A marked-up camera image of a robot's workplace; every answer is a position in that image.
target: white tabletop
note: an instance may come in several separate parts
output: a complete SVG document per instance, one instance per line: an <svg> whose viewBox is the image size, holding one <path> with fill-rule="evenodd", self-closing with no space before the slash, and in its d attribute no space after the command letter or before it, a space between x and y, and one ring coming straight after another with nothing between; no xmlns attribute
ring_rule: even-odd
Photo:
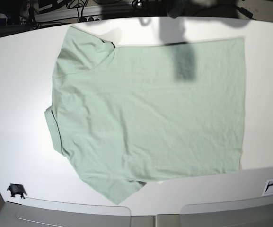
<svg viewBox="0 0 273 227"><path fill-rule="evenodd" d="M45 121L44 111L51 105L54 63L69 27L64 25L0 38L0 192L4 200L74 212L155 215L179 213L186 204L261 196L265 181L273 178L273 23L151 17L76 26L115 46L244 37L247 71L243 171L149 183L119 205L126 209L94 211L99 207L83 206L113 204L83 183L68 160L54 151ZM11 198L6 191L10 183L22 184L28 198ZM72 204L80 205L71 209Z"/></svg>

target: shirt sleeve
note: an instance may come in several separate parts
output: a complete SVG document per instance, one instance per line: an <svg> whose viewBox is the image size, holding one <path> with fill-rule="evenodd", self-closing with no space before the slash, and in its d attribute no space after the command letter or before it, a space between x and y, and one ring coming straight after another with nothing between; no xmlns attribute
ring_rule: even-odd
<svg viewBox="0 0 273 227"><path fill-rule="evenodd" d="M112 42L69 27L54 67L53 77L88 71L99 65L113 50Z"/></svg>
<svg viewBox="0 0 273 227"><path fill-rule="evenodd" d="M145 182L97 176L86 176L81 179L116 205L146 184Z"/></svg>

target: mint green t-shirt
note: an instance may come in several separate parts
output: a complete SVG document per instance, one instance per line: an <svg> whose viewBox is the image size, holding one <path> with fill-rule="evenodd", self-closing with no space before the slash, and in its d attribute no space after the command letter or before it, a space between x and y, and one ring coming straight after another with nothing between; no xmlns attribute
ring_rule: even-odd
<svg viewBox="0 0 273 227"><path fill-rule="evenodd" d="M119 204L145 182L239 170L242 38L114 47L70 27L46 119L55 150Z"/></svg>

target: t-shirt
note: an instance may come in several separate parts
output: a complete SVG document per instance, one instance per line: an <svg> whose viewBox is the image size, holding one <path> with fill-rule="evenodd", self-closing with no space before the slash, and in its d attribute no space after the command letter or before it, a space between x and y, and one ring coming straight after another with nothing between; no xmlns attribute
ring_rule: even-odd
<svg viewBox="0 0 273 227"><path fill-rule="evenodd" d="M149 181L239 170L242 38L114 47L70 27L45 112L55 150L119 204Z"/></svg>

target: white table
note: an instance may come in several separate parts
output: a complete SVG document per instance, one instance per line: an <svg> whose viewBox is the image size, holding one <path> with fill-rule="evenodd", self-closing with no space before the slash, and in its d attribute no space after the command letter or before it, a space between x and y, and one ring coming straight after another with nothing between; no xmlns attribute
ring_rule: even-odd
<svg viewBox="0 0 273 227"><path fill-rule="evenodd" d="M113 204L83 183L67 159L54 151L45 121L54 63L69 27L64 25L0 38L0 192L4 200L81 213L156 215L180 213L186 204L262 195L266 180L273 178L273 23L151 17L76 26L115 46L244 37L243 171L149 183L118 207L109 207ZM28 197L11 198L6 191L10 183L22 184Z"/></svg>

